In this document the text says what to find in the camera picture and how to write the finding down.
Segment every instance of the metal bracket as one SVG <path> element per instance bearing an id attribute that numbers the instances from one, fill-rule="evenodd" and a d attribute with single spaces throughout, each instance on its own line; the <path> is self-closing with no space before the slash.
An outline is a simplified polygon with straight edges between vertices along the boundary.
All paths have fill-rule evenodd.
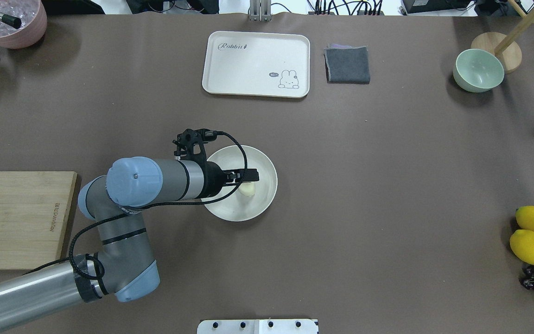
<path id="1" fill-rule="evenodd" d="M 250 0 L 248 19 L 251 21 L 271 21 L 271 0 Z"/>
<path id="2" fill-rule="evenodd" d="M 228 181 L 224 186 L 234 186 L 240 182 L 244 168 L 227 169 L 224 171 L 228 175 Z M 257 182 L 259 180 L 259 171 L 256 168 L 247 168 L 244 174 L 244 182 Z"/>
<path id="3" fill-rule="evenodd" d="M 318 334 L 318 319 L 201 321 L 197 334 Z"/>

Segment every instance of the brown tablecloth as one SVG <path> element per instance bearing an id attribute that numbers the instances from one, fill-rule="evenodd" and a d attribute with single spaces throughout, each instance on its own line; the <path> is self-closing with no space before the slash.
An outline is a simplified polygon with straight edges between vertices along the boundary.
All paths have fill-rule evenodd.
<path id="1" fill-rule="evenodd" d="M 517 21 L 51 17 L 40 45 L 0 49 L 0 171 L 71 170 L 83 186 L 118 158 L 171 158 L 176 134 L 206 127 L 265 152 L 280 183 L 248 222 L 203 207 L 147 211 L 156 291 L 10 332 L 186 334 L 201 319 L 312 317 L 324 334 L 534 333 L 534 292 L 508 246 L 515 209 L 534 205 L 534 26 L 519 38 L 521 67 L 496 89 L 467 93 L 451 78 L 475 36 Z M 305 35 L 310 93 L 206 93 L 216 30 Z M 331 43 L 369 47 L 369 85 L 326 82 Z M 72 233 L 89 223 L 76 213 Z M 76 250 L 99 245 L 90 232 Z"/>

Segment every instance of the black box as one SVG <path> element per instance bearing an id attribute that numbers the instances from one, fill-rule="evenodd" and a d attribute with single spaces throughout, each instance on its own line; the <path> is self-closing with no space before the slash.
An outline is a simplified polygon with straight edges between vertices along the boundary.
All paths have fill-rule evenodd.
<path id="1" fill-rule="evenodd" d="M 91 0 L 43 0 L 42 3 L 47 15 L 104 13 Z"/>
<path id="2" fill-rule="evenodd" d="M 467 8 L 471 0 L 402 0 L 407 13 Z"/>

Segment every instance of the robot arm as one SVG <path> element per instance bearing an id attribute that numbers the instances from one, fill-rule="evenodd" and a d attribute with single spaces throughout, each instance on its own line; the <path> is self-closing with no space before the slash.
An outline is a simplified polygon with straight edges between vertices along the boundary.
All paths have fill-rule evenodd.
<path id="1" fill-rule="evenodd" d="M 227 135 L 187 129 L 173 141 L 176 160 L 119 159 L 107 175 L 82 188 L 78 205 L 87 218 L 98 222 L 102 251 L 93 256 L 76 255 L 73 263 L 56 264 L 0 283 L 0 331 L 94 302 L 106 294 L 129 302 L 155 290 L 159 275 L 140 212 L 182 199 L 213 197 L 223 186 L 259 179 L 256 169 L 247 169 L 246 163 L 245 169 L 223 171 L 206 160 L 203 144 L 222 134 Z M 83 231 L 86 229 L 74 237 L 70 256 Z"/>

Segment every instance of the blue joint cap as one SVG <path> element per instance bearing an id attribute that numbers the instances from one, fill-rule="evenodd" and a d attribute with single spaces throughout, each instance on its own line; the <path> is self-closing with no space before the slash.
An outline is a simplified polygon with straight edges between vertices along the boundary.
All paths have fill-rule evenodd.
<path id="1" fill-rule="evenodd" d="M 119 302 L 131 302 L 149 294 L 159 285 L 159 274 L 156 260 L 124 288 L 115 292 Z"/>
<path id="2" fill-rule="evenodd" d="M 162 190 L 163 176 L 150 158 L 135 156 L 115 161 L 106 175 L 106 191 L 121 206 L 142 207 Z"/>
<path id="3" fill-rule="evenodd" d="M 86 184 L 81 190 L 80 194 L 78 195 L 78 207 L 80 208 L 80 211 L 82 211 L 83 215 L 88 218 L 89 220 L 95 220 L 94 216 L 90 214 L 88 211 L 87 206 L 85 205 L 86 195 L 88 194 L 88 190 L 90 186 L 95 182 L 95 180 L 99 179 L 101 177 L 97 177 L 93 180 L 91 180 L 88 184 Z"/>

